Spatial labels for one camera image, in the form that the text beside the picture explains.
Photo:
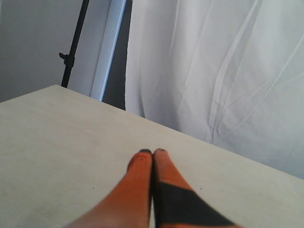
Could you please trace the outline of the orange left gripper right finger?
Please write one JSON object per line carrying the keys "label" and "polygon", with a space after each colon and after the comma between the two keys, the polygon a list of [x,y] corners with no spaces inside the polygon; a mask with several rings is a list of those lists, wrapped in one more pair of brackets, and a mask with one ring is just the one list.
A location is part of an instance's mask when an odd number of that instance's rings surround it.
{"label": "orange left gripper right finger", "polygon": [[157,228],[239,228],[207,204],[186,182],[164,149],[153,153],[153,203]]}

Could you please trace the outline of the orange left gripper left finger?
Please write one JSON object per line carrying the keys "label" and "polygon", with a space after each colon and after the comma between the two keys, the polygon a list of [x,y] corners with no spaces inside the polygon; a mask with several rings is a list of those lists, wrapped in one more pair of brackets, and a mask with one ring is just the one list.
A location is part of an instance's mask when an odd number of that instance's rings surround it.
{"label": "orange left gripper left finger", "polygon": [[141,149],[111,192],[67,228],[147,228],[151,211],[152,152]]}

